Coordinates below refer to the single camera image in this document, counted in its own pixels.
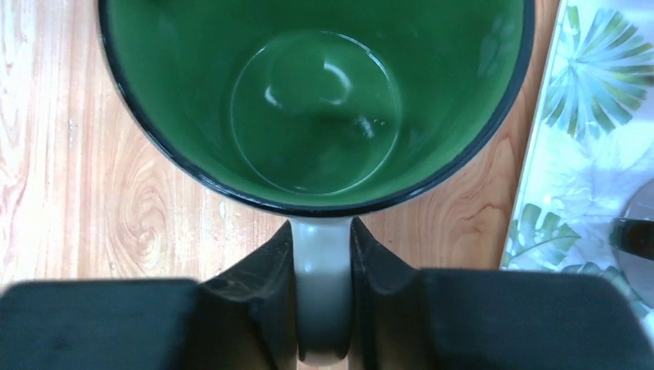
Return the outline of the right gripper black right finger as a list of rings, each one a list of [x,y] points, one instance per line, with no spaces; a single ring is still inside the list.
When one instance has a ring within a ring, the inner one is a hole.
[[[653,350],[606,279],[416,269],[355,219],[352,369],[651,369]]]

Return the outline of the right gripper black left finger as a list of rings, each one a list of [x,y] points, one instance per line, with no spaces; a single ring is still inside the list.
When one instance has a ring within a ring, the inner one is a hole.
[[[289,224],[210,280],[25,281],[1,296],[3,369],[294,369]]]

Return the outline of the cream cat pattern mug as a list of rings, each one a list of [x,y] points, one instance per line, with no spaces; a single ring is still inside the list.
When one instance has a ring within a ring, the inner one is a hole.
[[[356,217],[470,162],[508,115],[533,1],[100,1],[110,73],[205,187],[286,216],[299,359],[349,350]]]

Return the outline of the mauve mug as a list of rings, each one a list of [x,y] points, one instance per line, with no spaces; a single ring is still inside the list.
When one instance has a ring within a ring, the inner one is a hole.
[[[632,290],[653,306],[653,181],[642,185],[611,221],[609,244]]]

